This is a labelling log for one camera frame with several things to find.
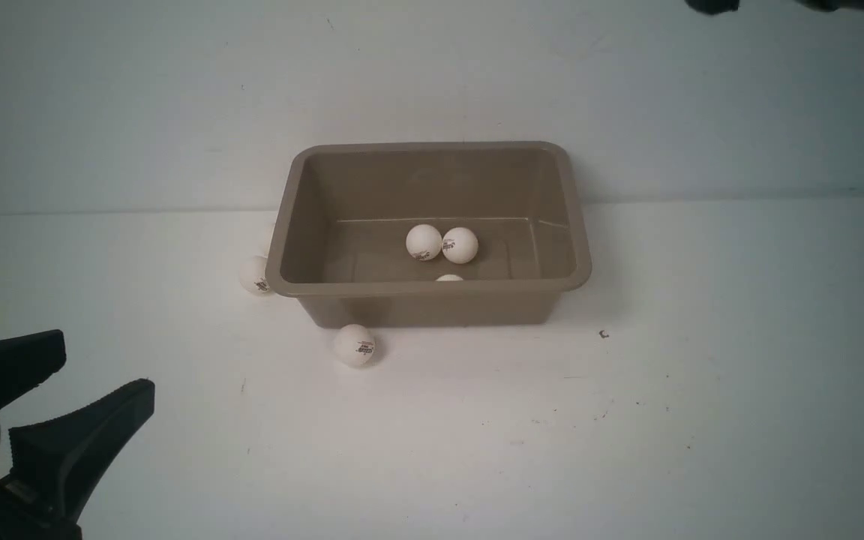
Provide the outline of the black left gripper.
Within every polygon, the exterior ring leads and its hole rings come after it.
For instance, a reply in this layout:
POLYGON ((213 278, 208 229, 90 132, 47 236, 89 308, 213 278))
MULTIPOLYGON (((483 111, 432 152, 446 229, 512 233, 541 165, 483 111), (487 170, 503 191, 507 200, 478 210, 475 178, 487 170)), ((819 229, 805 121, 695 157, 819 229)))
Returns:
MULTIPOLYGON (((0 410, 65 366, 59 329, 0 340, 0 410)), ((117 455, 155 412, 155 384, 137 379, 88 406, 9 430, 0 478, 0 539, 81 539, 77 521, 117 455)))

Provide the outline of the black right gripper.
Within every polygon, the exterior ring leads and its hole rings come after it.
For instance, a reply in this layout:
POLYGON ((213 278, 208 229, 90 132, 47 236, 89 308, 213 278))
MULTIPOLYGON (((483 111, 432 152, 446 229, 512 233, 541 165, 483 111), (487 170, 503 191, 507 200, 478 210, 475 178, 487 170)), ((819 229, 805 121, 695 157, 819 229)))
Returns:
POLYGON ((836 11, 864 13, 864 1, 686 1, 685 4, 689 9, 703 15, 733 13, 746 5, 795 6, 821 14, 832 14, 836 11))

